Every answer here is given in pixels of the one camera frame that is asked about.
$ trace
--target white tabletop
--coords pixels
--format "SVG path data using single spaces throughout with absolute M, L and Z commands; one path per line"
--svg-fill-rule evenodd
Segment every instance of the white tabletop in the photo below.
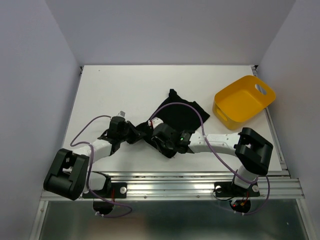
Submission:
M 119 111 L 134 125 L 145 122 L 175 89 L 187 101 L 196 101 L 210 118 L 204 123 L 206 134 L 240 132 L 228 130 L 213 114 L 215 94 L 238 80 L 252 75 L 250 66 L 225 65 L 86 65 L 84 67 L 63 147 L 98 115 L 115 116 Z M 93 142 L 109 127 L 109 120 L 98 119 L 79 137 L 79 141 Z M 250 127 L 274 144 L 264 112 L 259 113 L 245 127 Z M 240 161 L 230 155 L 221 157 L 233 169 Z M 143 140 L 134 145 L 126 142 L 111 157 L 97 161 L 94 171 L 105 172 L 227 172 L 212 153 L 179 154 L 168 159 Z M 273 148 L 269 171 L 281 171 L 280 160 Z

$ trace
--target screw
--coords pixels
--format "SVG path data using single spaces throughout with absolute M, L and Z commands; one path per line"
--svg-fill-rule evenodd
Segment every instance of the screw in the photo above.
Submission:
M 120 187 L 120 193 L 125 194 L 127 192 L 127 188 L 125 186 Z
M 255 193 L 259 192 L 259 187 L 257 185 L 253 185 L 252 191 L 254 191 Z
M 222 192 L 222 188 L 221 188 L 221 186 L 216 186 L 215 187 L 215 191 L 217 192 L 217 193 L 221 193 Z

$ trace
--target black mount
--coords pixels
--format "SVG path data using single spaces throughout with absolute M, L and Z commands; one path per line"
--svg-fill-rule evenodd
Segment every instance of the black mount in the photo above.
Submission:
M 85 184 L 89 157 L 78 155 L 67 149 L 60 149 L 45 177 L 43 188 L 67 199 L 76 200 Z M 72 167 L 71 172 L 63 171 Z
M 266 176 L 274 146 L 249 127 L 242 128 L 239 135 L 239 142 L 234 145 L 236 156 L 246 170 Z
M 192 153 L 189 144 L 191 135 L 194 133 L 195 131 L 192 130 L 178 132 L 169 125 L 161 123 L 153 130 L 152 140 L 160 153 L 165 150 L 172 150 L 180 154 Z
M 244 213 L 246 214 L 247 212 L 250 211 L 251 208 L 251 201 L 248 200 L 246 201 L 243 205 L 241 203 L 243 202 L 242 200 L 236 200 L 233 204 L 231 203 L 232 201 L 229 201 L 230 207 L 232 210 L 238 212 L 238 213 Z
M 250 185 L 248 189 L 239 187 L 230 181 L 217 182 L 216 185 L 220 186 L 219 190 L 214 190 L 217 198 L 245 197 L 247 192 L 249 192 L 250 197 L 260 196 L 259 191 L 256 192 L 253 190 L 253 186 L 258 186 L 257 183 Z
M 124 117 L 114 116 L 110 120 L 109 129 L 105 130 L 98 139 L 112 144 L 110 153 L 112 155 L 120 148 L 121 143 L 134 144 L 145 137 L 145 135 L 144 132 L 138 131 L 130 121 L 126 121 Z
M 102 174 L 101 172 L 97 172 L 98 174 L 104 175 L 106 177 L 106 180 L 104 182 L 104 186 L 101 190 L 94 190 L 96 194 L 98 194 L 100 197 L 103 197 L 105 199 L 110 199 L 112 196 L 115 199 L 125 199 L 127 197 L 127 191 L 124 193 L 121 193 L 121 188 L 127 189 L 127 183 L 126 182 L 113 182 L 111 183 L 111 177 L 105 174 Z M 92 195 L 90 192 L 83 193 L 82 197 L 84 199 L 96 199 L 94 195 Z

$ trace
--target yellow basket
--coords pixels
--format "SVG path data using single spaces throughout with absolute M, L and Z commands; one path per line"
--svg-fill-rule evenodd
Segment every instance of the yellow basket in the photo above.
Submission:
M 248 75 L 219 91 L 212 111 L 228 129 L 235 130 L 275 99 L 275 92 L 267 84 Z

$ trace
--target purple cable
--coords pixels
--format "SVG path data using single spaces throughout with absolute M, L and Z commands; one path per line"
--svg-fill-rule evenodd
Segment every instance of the purple cable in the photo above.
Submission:
M 159 109 L 157 109 L 154 114 L 152 114 L 152 116 L 150 117 L 149 120 L 152 120 L 156 117 L 157 113 L 159 113 L 162 109 L 164 109 L 165 107 L 168 107 L 170 105 L 183 105 L 186 107 L 191 108 L 199 117 L 200 123 L 201 123 L 201 131 L 202 131 L 202 135 L 204 136 L 204 140 L 206 142 L 206 144 L 208 145 L 209 149 L 211 150 L 211 152 L 216 156 L 216 158 L 227 168 L 229 169 L 230 172 L 232 172 L 234 175 L 236 175 L 239 179 L 241 179 L 242 181 L 246 182 L 247 184 L 255 184 L 256 182 L 258 182 L 259 177 L 257 176 L 256 179 L 254 181 L 249 181 L 247 179 L 245 179 L 244 177 L 240 176 L 235 170 L 233 170 L 225 161 L 222 160 L 222 158 L 218 155 L 218 153 L 216 152 L 216 150 L 210 145 L 210 142 L 207 139 L 207 136 L 205 134 L 205 127 L 204 127 L 204 121 L 202 120 L 202 117 L 200 115 L 200 113 L 192 106 L 186 104 L 186 103 L 182 103 L 182 102 L 171 102 L 168 103 L 166 105 L 163 105 L 162 107 L 160 107 Z
M 256 210 L 251 211 L 251 212 L 248 212 L 248 213 L 245 213 L 244 215 L 256 214 L 256 213 L 259 212 L 259 211 L 266 205 L 266 203 L 268 202 L 269 197 L 270 197 L 270 181 L 269 181 L 269 178 L 268 178 L 267 175 L 265 176 L 265 178 L 266 178 L 266 182 L 268 183 L 268 193 L 266 194 L 266 198 L 265 198 L 264 202 L 263 202 L 262 205 L 261 205 L 260 207 L 258 207 Z
M 80 142 L 74 143 L 75 140 L 80 136 L 80 134 L 82 134 L 82 133 L 84 132 L 84 130 L 86 130 L 86 128 L 87 128 L 93 121 L 95 121 L 95 120 L 97 120 L 97 119 L 99 119 L 99 118 L 109 118 L 109 119 L 110 119 L 111 116 L 108 116 L 108 115 L 96 116 L 94 119 L 92 119 L 90 122 L 88 122 L 88 123 L 84 126 L 84 128 L 74 137 L 74 139 L 73 139 L 73 140 L 71 141 L 71 143 L 70 143 L 70 146 L 71 146 L 71 147 L 76 147 L 76 146 L 78 146 L 78 145 L 80 145 L 80 144 L 87 144 L 87 145 L 89 145 L 89 147 L 90 147 L 90 149 L 91 149 L 91 153 L 90 153 L 90 164 L 89 164 L 89 169 L 88 169 L 88 175 L 87 175 L 86 182 L 85 182 L 86 187 L 88 188 L 89 192 L 90 192 L 93 196 L 95 196 L 96 198 L 101 199 L 102 201 L 104 201 L 104 202 L 106 202 L 106 203 L 113 204 L 113 205 L 120 206 L 120 207 L 125 207 L 125 208 L 128 208 L 128 209 L 129 209 L 129 211 L 127 211 L 127 212 L 125 212 L 125 213 L 123 213 L 123 214 L 120 214 L 120 215 L 116 215 L 116 216 L 102 215 L 102 214 L 100 214 L 100 213 L 98 213 L 98 212 L 96 212 L 96 213 L 97 213 L 99 216 L 104 217 L 104 218 L 111 218 L 111 219 L 113 219 L 113 218 L 120 218 L 120 217 L 123 217 L 123 216 L 125 216 L 125 215 L 130 214 L 130 213 L 133 211 L 132 207 L 129 206 L 129 205 L 126 205 L 126 204 L 109 201 L 109 200 L 103 198 L 102 196 L 99 196 L 98 194 L 96 194 L 94 191 L 91 190 L 91 188 L 90 188 L 90 186 L 89 186 L 89 179 L 90 179 L 90 174 L 91 174 L 92 165 L 93 165 L 93 161 L 94 161 L 94 151 L 95 151 L 94 146 L 92 146 L 91 143 L 90 143 L 90 142 L 87 142 L 87 141 L 80 141 Z

